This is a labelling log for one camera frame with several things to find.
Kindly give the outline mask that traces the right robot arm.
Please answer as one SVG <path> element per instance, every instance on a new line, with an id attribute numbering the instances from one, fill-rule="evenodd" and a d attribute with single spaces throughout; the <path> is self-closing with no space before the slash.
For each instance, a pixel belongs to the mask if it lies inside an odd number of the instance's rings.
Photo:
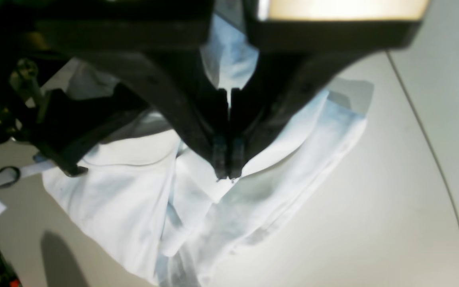
<path id="1" fill-rule="evenodd" d="M 200 48 L 213 0 L 0 0 L 0 144 L 29 142 L 68 176 L 156 108 L 219 179 L 240 177 L 335 75 L 410 44 L 428 0 L 244 0 L 257 67 L 235 99 Z"/>

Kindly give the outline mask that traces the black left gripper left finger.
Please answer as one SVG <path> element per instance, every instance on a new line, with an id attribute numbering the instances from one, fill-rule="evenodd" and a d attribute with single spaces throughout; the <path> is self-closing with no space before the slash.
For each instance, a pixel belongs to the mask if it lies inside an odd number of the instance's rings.
<path id="1" fill-rule="evenodd" d="M 89 149 L 157 109 L 216 176 L 228 176 L 227 136 L 207 120 L 209 94 L 199 47 L 212 0 L 0 0 L 0 140 L 34 145 L 78 176 Z M 73 100 L 39 85 L 70 59 L 120 82 L 107 98 Z"/>

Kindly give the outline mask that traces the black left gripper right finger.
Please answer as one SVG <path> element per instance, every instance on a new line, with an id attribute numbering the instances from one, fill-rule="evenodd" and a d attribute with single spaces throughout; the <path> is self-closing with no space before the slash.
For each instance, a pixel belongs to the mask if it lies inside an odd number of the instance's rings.
<path id="1" fill-rule="evenodd" d="M 229 177 L 270 146 L 292 116 L 362 58 L 413 41 L 428 0 L 245 0 L 253 75 L 232 91 Z"/>

